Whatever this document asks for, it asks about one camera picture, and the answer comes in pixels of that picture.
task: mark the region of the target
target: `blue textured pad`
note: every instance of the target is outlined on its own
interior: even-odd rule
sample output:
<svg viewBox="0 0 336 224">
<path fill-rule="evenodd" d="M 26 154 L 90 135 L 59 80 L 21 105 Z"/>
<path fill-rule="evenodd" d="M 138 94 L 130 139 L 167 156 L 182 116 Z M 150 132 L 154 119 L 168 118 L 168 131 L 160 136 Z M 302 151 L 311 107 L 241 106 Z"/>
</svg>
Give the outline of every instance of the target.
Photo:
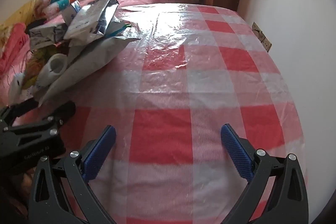
<svg viewBox="0 0 336 224">
<path fill-rule="evenodd" d="M 224 125 L 222 126 L 220 137 L 222 145 L 228 151 L 239 175 L 250 182 L 253 179 L 252 160 L 241 146 L 236 135 L 227 125 Z"/>
<path fill-rule="evenodd" d="M 83 179 L 86 183 L 97 177 L 107 155 L 116 142 L 117 133 L 114 127 L 108 127 L 96 142 L 88 157 L 83 162 Z"/>
</svg>

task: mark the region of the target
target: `metal pin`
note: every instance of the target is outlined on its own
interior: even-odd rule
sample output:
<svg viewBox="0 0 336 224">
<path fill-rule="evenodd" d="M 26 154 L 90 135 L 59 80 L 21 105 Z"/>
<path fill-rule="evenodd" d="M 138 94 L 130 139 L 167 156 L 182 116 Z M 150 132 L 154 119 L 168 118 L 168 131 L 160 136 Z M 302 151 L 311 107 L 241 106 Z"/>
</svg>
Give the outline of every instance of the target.
<svg viewBox="0 0 336 224">
<path fill-rule="evenodd" d="M 71 158 L 76 158 L 76 157 L 78 157 L 78 155 L 79 155 L 79 152 L 78 152 L 78 151 L 72 151 L 72 152 L 70 153 L 70 157 L 71 157 Z"/>
<path fill-rule="evenodd" d="M 265 152 L 264 150 L 262 150 L 262 149 L 258 149 L 258 150 L 257 150 L 257 154 L 258 154 L 259 156 L 264 156 L 264 155 L 266 155 L 266 152 Z"/>
<path fill-rule="evenodd" d="M 288 157 L 290 160 L 296 160 L 296 156 L 294 154 L 289 154 Z"/>
<path fill-rule="evenodd" d="M 50 135 L 51 136 L 54 136 L 54 135 L 57 135 L 57 133 L 58 133 L 58 130 L 57 129 L 52 129 L 52 130 L 50 130 Z"/>
</svg>

